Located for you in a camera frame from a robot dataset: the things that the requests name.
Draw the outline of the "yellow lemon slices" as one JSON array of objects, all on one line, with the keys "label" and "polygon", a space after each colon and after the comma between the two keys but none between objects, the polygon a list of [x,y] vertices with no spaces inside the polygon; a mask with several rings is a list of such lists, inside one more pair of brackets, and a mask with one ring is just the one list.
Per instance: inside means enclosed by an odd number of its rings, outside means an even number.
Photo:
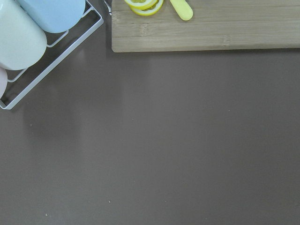
[{"label": "yellow lemon slices", "polygon": [[164,0],[124,0],[130,9],[137,15],[150,16],[157,13]]}]

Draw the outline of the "yellow plastic knife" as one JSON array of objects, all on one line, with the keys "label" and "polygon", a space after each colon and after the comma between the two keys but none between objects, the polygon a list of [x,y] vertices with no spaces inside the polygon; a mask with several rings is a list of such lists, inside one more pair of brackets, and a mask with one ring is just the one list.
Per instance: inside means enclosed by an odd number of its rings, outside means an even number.
[{"label": "yellow plastic knife", "polygon": [[193,10],[185,0],[170,0],[174,10],[184,21],[188,21],[193,17]]}]

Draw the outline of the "pale green cup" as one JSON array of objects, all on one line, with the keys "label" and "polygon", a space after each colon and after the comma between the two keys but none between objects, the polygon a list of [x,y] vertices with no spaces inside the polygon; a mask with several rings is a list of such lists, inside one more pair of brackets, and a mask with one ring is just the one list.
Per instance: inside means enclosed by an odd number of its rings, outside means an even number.
[{"label": "pale green cup", "polygon": [[0,2],[0,66],[22,70],[44,55],[47,40],[42,29],[14,0]]}]

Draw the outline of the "pale pink cup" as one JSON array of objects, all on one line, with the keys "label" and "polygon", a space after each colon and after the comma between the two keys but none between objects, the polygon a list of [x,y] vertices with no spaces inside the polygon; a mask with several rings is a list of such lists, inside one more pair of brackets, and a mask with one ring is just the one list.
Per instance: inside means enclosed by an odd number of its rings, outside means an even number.
[{"label": "pale pink cup", "polygon": [[0,68],[0,98],[2,98],[8,83],[8,75],[5,69]]}]

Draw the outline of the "wooden cutting board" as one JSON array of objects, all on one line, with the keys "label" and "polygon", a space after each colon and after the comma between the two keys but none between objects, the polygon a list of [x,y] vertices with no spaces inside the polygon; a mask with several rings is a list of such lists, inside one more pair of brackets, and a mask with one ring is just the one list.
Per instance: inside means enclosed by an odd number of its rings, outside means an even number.
[{"label": "wooden cutting board", "polygon": [[166,0],[151,16],[112,2],[112,50],[170,52],[280,49],[300,46],[297,0],[191,0],[184,21]]}]

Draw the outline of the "light blue cup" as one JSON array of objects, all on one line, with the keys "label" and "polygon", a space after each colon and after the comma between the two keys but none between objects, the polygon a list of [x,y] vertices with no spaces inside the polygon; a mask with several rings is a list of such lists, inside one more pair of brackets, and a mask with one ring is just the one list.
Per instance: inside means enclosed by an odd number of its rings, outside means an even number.
[{"label": "light blue cup", "polygon": [[49,33],[61,33],[75,26],[85,11],[84,0],[19,0],[20,6]]}]

